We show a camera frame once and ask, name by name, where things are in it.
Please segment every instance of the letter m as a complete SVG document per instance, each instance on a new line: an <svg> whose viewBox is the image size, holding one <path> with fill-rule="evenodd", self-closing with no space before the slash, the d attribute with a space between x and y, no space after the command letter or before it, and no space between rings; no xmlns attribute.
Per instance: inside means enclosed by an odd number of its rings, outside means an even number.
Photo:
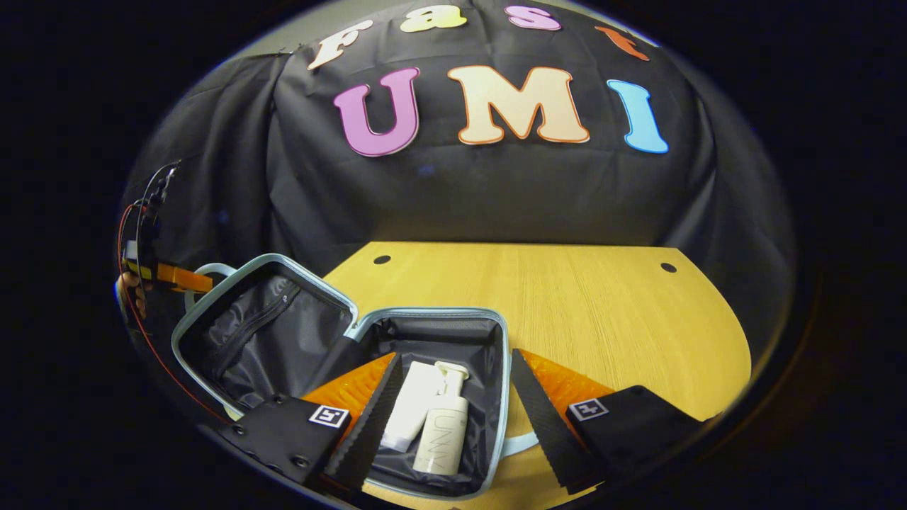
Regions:
<svg viewBox="0 0 907 510"><path fill-rule="evenodd" d="M541 109L539 136L549 142L583 143L589 131L580 124L570 91L570 73L553 67L533 67L522 89L487 65L454 67L447 72L460 82L466 102L466 127L460 141L471 145L503 140L504 129L494 124L492 108L520 139L529 136Z"/></svg>

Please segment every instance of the white tube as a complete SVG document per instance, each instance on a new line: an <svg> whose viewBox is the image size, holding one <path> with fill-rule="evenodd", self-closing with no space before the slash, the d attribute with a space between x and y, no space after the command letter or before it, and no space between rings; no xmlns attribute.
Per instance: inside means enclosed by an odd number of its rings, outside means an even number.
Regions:
<svg viewBox="0 0 907 510"><path fill-rule="evenodd" d="M418 361L411 363L394 410L387 419L381 446L405 452L422 430L431 399L441 391L443 384L444 376L435 366Z"/></svg>

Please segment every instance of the blue letter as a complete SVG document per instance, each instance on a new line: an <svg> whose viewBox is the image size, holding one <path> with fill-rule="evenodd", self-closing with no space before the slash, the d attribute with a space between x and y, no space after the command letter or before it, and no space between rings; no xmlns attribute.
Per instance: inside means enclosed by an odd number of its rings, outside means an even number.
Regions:
<svg viewBox="0 0 907 510"><path fill-rule="evenodd" d="M655 116L649 106L649 91L621 80L608 80L608 87L618 93L627 112L629 132L624 137L627 145L643 152L667 152L668 143L658 134Z"/></svg>

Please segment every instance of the white bottle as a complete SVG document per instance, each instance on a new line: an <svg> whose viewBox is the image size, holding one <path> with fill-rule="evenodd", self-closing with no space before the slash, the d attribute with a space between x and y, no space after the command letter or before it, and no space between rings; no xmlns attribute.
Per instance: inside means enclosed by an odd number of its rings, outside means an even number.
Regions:
<svg viewBox="0 0 907 510"><path fill-rule="evenodd" d="M434 363L444 374L444 390L433 397L422 429L422 439L415 454L413 469L433 475L456 475L466 434L466 410L469 402L460 397L466 368L453 363Z"/></svg>

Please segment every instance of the yellow letter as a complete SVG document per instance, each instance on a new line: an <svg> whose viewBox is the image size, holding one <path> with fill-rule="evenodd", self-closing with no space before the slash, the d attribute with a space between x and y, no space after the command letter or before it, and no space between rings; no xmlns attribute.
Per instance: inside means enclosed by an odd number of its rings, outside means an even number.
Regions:
<svg viewBox="0 0 907 510"><path fill-rule="evenodd" d="M589 131L580 117L570 93L570 73L553 67L533 67L521 90L487 65L454 67L447 72L460 82L466 101L466 127L460 142L471 145L503 140L504 130L492 121L492 107L498 111L518 138L529 136L535 114L541 108L539 136L549 142L583 143Z"/></svg>
<svg viewBox="0 0 907 510"><path fill-rule="evenodd" d="M460 7L455 5L432 5L416 9L406 15L408 18L400 25L404 32L422 32L429 28L453 28L466 23L466 18L460 16Z"/></svg>
<svg viewBox="0 0 907 510"><path fill-rule="evenodd" d="M337 32L336 34L331 35L330 37L322 41L321 49L318 50L318 55L315 57L315 60L312 62L312 64L308 65L308 70L311 71L312 69L319 67L321 64L327 64L328 62L342 55L343 50L340 49L340 46L351 45L359 36L359 31L365 30L370 26L372 26L372 20L366 19L364 22L351 26L346 30Z"/></svg>

